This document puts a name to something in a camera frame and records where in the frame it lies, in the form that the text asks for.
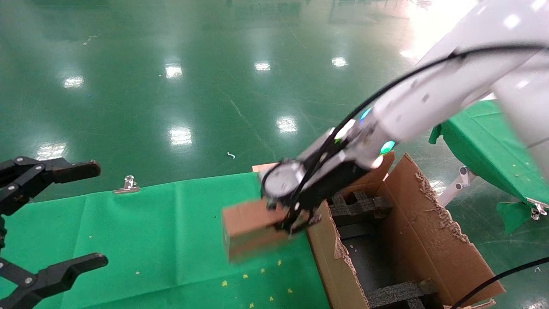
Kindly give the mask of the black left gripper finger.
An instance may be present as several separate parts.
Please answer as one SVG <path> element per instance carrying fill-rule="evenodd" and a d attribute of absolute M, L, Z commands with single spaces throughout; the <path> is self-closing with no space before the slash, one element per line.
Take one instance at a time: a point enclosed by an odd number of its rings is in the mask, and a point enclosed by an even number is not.
<path fill-rule="evenodd" d="M 36 274 L 4 258 L 0 262 L 0 276 L 16 285 L 10 295 L 1 299 L 1 308 L 33 309 L 45 298 L 70 290 L 81 274 L 102 268 L 109 260 L 103 254 L 88 254 L 50 265 Z"/>
<path fill-rule="evenodd" d="M 51 184 L 63 184 L 97 177 L 100 165 L 94 161 L 71 164 L 64 158 L 35 160 L 17 157 L 0 164 L 0 213 L 10 216 Z"/>

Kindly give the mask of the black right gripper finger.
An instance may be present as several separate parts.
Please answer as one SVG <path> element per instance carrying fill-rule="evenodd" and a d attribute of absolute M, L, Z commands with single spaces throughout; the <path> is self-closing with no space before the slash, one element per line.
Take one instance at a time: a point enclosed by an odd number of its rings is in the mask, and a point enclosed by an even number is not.
<path fill-rule="evenodd" d="M 309 227 L 319 223 L 322 215 L 319 212 L 290 210 L 279 223 L 279 230 L 293 235 L 305 231 Z"/>

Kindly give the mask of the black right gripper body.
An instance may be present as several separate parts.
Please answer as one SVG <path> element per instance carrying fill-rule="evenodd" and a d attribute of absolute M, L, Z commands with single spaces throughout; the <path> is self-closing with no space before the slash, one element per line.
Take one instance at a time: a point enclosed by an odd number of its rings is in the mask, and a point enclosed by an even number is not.
<path fill-rule="evenodd" d="M 334 163 L 324 164 L 309 178 L 302 177 L 296 188 L 286 196 L 290 210 L 319 212 L 321 203 L 343 188 L 369 173 L 369 164 L 360 164 L 356 158 L 341 159 L 339 153 L 330 159 Z"/>

